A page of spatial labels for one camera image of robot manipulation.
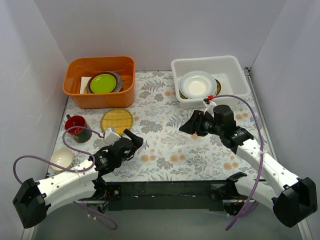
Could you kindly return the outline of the yellow black patterned plate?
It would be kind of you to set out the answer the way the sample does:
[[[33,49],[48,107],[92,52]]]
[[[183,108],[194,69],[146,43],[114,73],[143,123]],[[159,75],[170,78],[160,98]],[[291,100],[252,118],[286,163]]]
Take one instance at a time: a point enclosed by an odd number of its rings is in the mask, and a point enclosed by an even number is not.
[[[215,79],[215,81],[216,81],[216,96],[221,92],[221,89],[222,89],[222,86],[221,86],[221,83],[217,80],[217,79]]]

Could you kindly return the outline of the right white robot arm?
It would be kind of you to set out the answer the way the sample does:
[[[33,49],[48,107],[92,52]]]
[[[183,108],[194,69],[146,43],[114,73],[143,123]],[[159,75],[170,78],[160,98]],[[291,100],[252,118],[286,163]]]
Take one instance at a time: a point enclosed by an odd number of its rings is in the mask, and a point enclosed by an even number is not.
[[[219,136],[226,148],[249,163],[266,181],[260,183],[245,173],[236,173],[227,179],[226,192],[230,198],[252,197],[270,208],[277,219],[290,228],[318,210],[314,181],[298,177],[263,152],[253,135],[237,126],[228,105],[215,106],[212,113],[195,110],[179,131],[199,137]]]

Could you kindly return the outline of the round bamboo mat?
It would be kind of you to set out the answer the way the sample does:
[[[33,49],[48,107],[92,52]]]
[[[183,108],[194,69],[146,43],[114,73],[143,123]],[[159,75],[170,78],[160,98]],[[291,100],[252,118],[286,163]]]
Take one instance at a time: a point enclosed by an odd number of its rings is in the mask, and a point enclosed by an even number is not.
[[[100,127],[103,132],[107,128],[112,128],[121,136],[125,129],[131,129],[133,120],[133,115],[127,109],[112,108],[103,114],[100,120]]]

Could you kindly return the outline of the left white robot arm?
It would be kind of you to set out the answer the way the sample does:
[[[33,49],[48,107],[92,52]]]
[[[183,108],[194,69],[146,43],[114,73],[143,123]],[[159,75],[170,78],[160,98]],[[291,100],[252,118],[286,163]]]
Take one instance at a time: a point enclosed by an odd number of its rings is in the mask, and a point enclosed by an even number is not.
[[[130,130],[123,132],[125,136],[119,136],[108,129],[104,137],[108,145],[73,168],[51,178],[21,182],[12,203],[23,227],[38,225],[49,213],[69,203],[91,197],[103,199],[107,184],[102,177],[132,159],[144,143],[142,137]]]

